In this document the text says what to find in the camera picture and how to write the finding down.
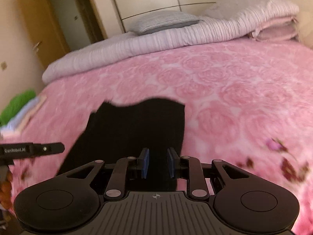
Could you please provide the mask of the person left hand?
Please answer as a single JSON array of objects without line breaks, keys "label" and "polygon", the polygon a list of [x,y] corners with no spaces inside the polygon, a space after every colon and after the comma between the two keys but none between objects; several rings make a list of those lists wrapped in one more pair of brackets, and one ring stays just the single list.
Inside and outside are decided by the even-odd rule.
[{"label": "person left hand", "polygon": [[4,209],[9,210],[12,207],[12,181],[13,175],[10,169],[6,174],[6,179],[1,182],[1,205]]}]

